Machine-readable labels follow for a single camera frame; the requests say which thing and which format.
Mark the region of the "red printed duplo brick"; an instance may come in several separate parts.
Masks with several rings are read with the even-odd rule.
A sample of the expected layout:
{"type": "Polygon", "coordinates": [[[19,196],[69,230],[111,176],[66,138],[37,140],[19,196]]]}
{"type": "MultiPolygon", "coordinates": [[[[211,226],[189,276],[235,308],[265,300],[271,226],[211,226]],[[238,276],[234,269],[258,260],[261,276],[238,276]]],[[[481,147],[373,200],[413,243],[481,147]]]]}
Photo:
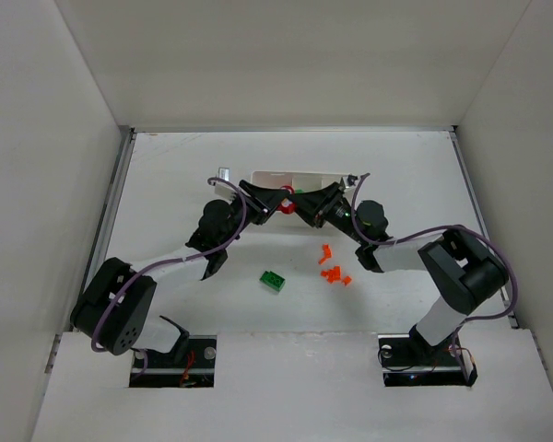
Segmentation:
{"type": "MultiPolygon", "coordinates": [[[[289,185],[283,185],[280,187],[280,190],[287,191],[289,194],[304,193],[302,189],[294,189],[289,185]]],[[[289,198],[285,198],[281,201],[280,205],[277,208],[277,211],[284,215],[292,215],[296,210],[297,205],[290,201],[289,198]]]]}

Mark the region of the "green duplo brick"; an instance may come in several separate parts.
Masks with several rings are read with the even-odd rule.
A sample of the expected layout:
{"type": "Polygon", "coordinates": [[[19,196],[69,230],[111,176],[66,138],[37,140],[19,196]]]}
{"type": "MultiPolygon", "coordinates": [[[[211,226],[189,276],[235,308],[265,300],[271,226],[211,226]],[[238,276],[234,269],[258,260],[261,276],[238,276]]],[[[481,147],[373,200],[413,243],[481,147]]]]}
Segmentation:
{"type": "Polygon", "coordinates": [[[285,278],[272,271],[264,271],[259,281],[270,289],[280,292],[285,285],[285,278]]]}

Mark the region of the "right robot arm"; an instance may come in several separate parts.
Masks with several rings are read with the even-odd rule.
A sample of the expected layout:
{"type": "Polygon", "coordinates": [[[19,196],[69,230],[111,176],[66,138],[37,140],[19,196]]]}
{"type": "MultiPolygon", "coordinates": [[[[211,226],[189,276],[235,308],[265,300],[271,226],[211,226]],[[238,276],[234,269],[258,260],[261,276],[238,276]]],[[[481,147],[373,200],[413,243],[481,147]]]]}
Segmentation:
{"type": "Polygon", "coordinates": [[[462,226],[443,227],[407,241],[390,237],[383,206],[373,200],[349,201],[340,184],[293,193],[295,213],[309,226],[328,223],[359,244],[359,263],[373,273],[421,271],[439,291],[428,313],[409,331],[413,355],[431,355],[487,299],[509,281],[507,267],[462,226]]]}

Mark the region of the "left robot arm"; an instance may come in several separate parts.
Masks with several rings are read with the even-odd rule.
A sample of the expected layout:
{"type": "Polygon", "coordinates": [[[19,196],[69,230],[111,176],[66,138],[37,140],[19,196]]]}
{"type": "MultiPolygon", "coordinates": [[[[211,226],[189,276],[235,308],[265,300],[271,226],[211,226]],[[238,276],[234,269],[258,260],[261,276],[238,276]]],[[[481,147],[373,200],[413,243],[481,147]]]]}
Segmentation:
{"type": "Polygon", "coordinates": [[[96,352],[157,352],[179,359],[187,332],[154,300],[213,276],[228,258],[228,246],[250,224],[263,224],[287,199],[286,188],[265,189],[243,180],[225,201],[208,202],[193,235],[180,249],[140,264],[109,258],[102,263],[72,310],[73,328],[87,335],[96,352]]]}

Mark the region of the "orange small lego piece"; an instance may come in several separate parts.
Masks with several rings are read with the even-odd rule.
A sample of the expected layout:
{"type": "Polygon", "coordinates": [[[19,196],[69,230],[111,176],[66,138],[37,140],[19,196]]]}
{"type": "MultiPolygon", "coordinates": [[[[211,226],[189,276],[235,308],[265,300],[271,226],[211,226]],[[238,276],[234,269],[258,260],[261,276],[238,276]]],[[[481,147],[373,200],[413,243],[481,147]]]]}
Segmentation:
{"type": "Polygon", "coordinates": [[[320,265],[323,265],[326,261],[332,258],[332,250],[328,244],[323,244],[322,246],[323,256],[318,261],[320,265]]]}

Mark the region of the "orange lego pile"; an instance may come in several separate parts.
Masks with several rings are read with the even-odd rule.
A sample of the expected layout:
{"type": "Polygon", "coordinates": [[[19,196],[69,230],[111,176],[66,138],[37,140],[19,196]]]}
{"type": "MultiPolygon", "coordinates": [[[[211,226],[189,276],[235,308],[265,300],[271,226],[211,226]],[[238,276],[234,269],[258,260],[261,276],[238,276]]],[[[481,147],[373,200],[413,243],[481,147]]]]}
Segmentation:
{"type": "Polygon", "coordinates": [[[340,283],[348,286],[352,283],[352,278],[349,275],[342,274],[342,269],[338,265],[327,270],[321,270],[321,277],[329,284],[340,283]]]}

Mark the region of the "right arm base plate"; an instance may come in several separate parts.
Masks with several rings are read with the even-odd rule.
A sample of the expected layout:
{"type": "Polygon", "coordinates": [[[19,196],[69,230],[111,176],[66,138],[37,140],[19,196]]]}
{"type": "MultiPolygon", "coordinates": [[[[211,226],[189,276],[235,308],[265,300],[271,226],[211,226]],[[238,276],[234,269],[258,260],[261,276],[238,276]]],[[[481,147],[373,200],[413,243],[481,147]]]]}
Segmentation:
{"type": "Polygon", "coordinates": [[[478,379],[471,352],[448,337],[429,347],[408,334],[378,337],[377,359],[385,387],[472,387],[478,379]]]}

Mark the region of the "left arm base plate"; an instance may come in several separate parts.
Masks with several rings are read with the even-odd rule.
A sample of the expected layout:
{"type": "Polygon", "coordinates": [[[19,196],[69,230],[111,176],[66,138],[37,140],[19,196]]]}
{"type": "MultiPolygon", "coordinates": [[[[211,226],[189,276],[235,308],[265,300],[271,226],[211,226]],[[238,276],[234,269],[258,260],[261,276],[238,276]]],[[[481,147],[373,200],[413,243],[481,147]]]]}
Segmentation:
{"type": "Polygon", "coordinates": [[[206,389],[215,384],[216,335],[192,335],[182,355],[147,350],[147,359],[135,356],[129,377],[134,389],[206,389]]]}

